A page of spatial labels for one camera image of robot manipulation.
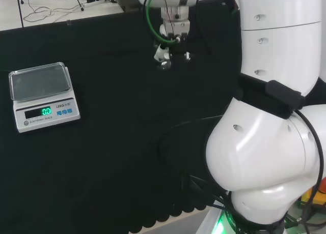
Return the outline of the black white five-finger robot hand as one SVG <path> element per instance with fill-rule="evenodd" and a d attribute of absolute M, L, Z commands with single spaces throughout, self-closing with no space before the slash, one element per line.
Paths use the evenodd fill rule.
<path fill-rule="evenodd" d="M 186 21 L 163 21 L 160 25 L 159 34 L 161 39 L 156 49 L 154 59 L 161 69 L 168 69 L 172 59 L 191 60 L 191 54 L 187 50 L 187 37 L 190 30 L 190 22 Z"/>

